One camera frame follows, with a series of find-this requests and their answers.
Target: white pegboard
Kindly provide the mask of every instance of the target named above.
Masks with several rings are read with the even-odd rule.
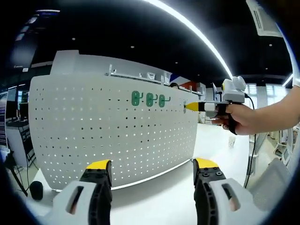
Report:
[[[143,93],[132,106],[132,92]],[[147,93],[165,95],[164,107],[146,105]],[[53,189],[81,177],[86,166],[112,160],[112,186],[153,177],[193,156],[197,113],[184,100],[198,96],[163,85],[90,75],[31,80],[29,124],[34,151]]]

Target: human hand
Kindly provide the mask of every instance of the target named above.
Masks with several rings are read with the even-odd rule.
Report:
[[[257,130],[256,112],[245,105],[231,104],[226,107],[226,113],[230,113],[237,122],[235,132],[238,135],[252,135]],[[228,116],[217,116],[213,124],[223,125],[225,130],[229,130]]]

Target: black ceiling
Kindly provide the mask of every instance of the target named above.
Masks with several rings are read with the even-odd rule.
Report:
[[[246,82],[283,83],[291,74],[283,39],[257,35],[246,1],[162,1],[204,33],[233,75],[245,75]],[[78,49],[80,54],[136,61],[206,84],[228,78],[203,41],[156,6],[142,0],[68,2],[40,6],[60,13],[40,20],[33,64],[52,61],[57,50]]]

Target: air conditioner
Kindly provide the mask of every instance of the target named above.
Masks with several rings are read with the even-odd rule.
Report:
[[[255,0],[246,0],[246,3],[251,11],[257,34],[259,36],[274,36],[282,38],[275,21]]]

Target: black handle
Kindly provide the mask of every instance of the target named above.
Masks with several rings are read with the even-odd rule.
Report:
[[[217,116],[228,116],[228,128],[231,133],[236,135],[235,128],[238,123],[233,119],[230,113],[226,113],[227,106],[228,104],[218,104],[219,111],[217,113]]]

